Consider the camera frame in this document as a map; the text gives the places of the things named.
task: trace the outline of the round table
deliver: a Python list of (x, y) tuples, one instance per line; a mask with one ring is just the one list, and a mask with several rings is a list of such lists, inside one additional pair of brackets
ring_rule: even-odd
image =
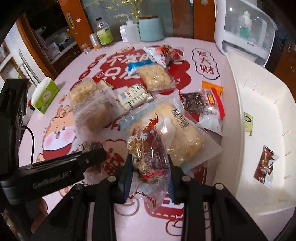
[[(127, 65), (130, 62), (146, 60), (149, 55), (142, 48), (153, 45), (169, 44), (183, 56), (185, 61), (170, 63), (168, 72), (178, 83), (181, 93), (199, 91), (202, 81), (221, 85), (222, 70), (227, 59), (217, 49), (215, 43), (186, 38), (166, 38), (159, 42), (141, 42), (130, 46), (117, 42), (109, 48), (89, 54), (80, 54), (56, 78), (55, 83), (61, 87), (45, 114), (35, 111), (28, 127), (35, 137), (33, 162), (48, 160), (80, 151), (81, 143), (76, 138), (70, 100), (67, 98), (73, 85), (85, 77), (95, 82), (105, 80), (114, 86), (115, 92), (139, 83), (139, 76), (129, 77)], [(128, 150), (123, 133), (117, 121), (110, 123), (102, 130), (100, 141), (107, 151), (106, 171), (114, 173), (119, 165), (123, 165)], [(19, 150), (20, 166), (30, 163), (32, 140), (26, 131)], [(207, 168), (196, 168), (194, 177), (205, 183)], [(64, 188), (44, 197), (50, 212), (71, 187)], [(161, 207), (154, 213), (146, 211), (142, 200), (130, 200), (130, 204), (115, 205), (115, 223), (117, 239), (120, 240), (180, 240), (183, 223), (182, 204), (174, 205), (167, 197)], [(205, 215), (209, 214), (205, 206)], [(207, 239), (210, 238), (209, 220), (206, 220)]]

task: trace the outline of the open lid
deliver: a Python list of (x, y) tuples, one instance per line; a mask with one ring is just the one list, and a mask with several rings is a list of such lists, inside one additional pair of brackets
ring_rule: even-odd
[(236, 52), (265, 66), (277, 26), (261, 9), (246, 0), (218, 0), (215, 42), (226, 54)]

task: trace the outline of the pink cheek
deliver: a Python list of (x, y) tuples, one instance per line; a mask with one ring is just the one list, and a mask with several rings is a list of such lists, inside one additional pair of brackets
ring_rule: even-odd
[(71, 142), (73, 140), (74, 136), (74, 128), (68, 128), (64, 131), (62, 131), (63, 141), (65, 142)]
[(54, 137), (51, 135), (46, 138), (45, 145), (50, 146), (54, 140)]

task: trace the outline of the plastic bottle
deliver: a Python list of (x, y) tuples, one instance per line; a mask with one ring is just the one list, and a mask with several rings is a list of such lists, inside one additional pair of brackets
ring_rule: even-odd
[(125, 27), (126, 27), (126, 25), (121, 25), (120, 26), (120, 34), (121, 34), (122, 41), (124, 43), (126, 43), (128, 41), (128, 37), (126, 35), (126, 30), (124, 29)]
[(243, 15), (239, 16), (238, 25), (239, 35), (244, 39), (248, 39), (252, 28), (252, 19), (250, 18), (250, 13), (248, 11), (245, 11)]
[(138, 25), (133, 23), (133, 21), (130, 20), (129, 16), (126, 14), (119, 14), (114, 17), (116, 18), (119, 16), (126, 16), (128, 18), (128, 21), (126, 21), (126, 26), (124, 27), (124, 29), (126, 31), (127, 38), (128, 38), (128, 42), (130, 44), (140, 43), (141, 38), (140, 38), (139, 30), (138, 30)]
[(97, 18), (97, 34), (103, 47), (113, 43), (113, 36), (111, 34), (109, 25), (105, 23), (102, 18)]

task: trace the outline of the blue snack package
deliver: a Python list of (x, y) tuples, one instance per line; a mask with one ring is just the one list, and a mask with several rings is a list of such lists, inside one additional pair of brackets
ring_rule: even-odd
[(136, 63), (129, 63), (128, 64), (128, 76), (132, 76), (137, 73), (137, 68), (143, 65), (153, 64), (151, 59), (144, 60), (141, 62)]

